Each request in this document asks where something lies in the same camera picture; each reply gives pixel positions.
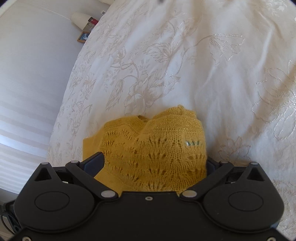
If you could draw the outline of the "yellow knit sweater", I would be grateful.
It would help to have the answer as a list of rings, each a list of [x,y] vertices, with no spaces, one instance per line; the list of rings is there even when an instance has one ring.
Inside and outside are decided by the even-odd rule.
[[[207,176],[203,126],[181,105],[153,118],[137,115],[107,122],[83,141],[83,158],[97,152],[105,163],[95,179],[118,194],[181,193]]]

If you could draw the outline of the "white floral bedspread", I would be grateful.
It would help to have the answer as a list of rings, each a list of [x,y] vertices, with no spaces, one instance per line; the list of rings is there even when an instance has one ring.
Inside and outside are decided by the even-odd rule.
[[[295,4],[115,1],[77,57],[48,161],[81,159],[107,121],[177,105],[197,114],[214,160],[259,162],[295,238]]]

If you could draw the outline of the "red bottle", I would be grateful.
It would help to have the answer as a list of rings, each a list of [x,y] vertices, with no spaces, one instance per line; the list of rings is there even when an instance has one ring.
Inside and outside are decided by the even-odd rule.
[[[93,17],[91,17],[89,20],[88,20],[88,22],[90,23],[90,24],[92,24],[92,25],[96,25],[97,23],[98,23],[98,20],[97,19],[94,19]]]

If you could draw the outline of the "left wooden photo frame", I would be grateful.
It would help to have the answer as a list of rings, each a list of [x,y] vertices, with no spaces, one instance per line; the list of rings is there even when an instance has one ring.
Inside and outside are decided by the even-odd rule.
[[[90,32],[82,32],[79,38],[77,39],[77,41],[80,43],[85,43],[89,35],[90,35]]]

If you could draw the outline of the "left white table lamp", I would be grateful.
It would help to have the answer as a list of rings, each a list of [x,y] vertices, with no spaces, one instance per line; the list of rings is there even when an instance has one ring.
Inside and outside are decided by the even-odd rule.
[[[85,28],[88,24],[89,19],[91,18],[90,15],[75,12],[71,15],[70,20],[81,30]]]

